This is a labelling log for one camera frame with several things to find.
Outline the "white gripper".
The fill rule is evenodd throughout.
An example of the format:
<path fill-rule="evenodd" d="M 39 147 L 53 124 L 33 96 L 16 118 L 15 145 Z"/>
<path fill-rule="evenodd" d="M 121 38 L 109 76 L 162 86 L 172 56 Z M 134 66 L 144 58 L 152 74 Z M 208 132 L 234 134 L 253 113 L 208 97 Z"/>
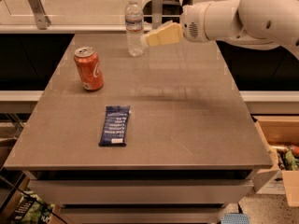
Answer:
<path fill-rule="evenodd" d="M 167 21 L 143 34 L 141 36 L 141 44 L 144 47 L 175 44 L 183 38 L 183 31 L 184 37 L 191 42 L 208 42 L 205 19 L 207 10 L 212 4 L 213 1 L 185 5 L 180 15 L 181 25 L 173 21 Z"/>

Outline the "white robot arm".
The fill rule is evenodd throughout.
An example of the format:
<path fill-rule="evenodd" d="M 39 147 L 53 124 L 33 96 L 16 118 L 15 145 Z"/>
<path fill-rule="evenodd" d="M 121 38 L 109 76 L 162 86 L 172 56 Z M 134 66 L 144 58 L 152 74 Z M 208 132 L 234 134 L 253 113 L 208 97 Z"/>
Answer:
<path fill-rule="evenodd" d="M 225 0 L 185 5 L 178 22 L 168 21 L 140 38 L 144 47 L 181 39 L 222 41 L 247 49 L 283 47 L 299 59 L 299 0 Z"/>

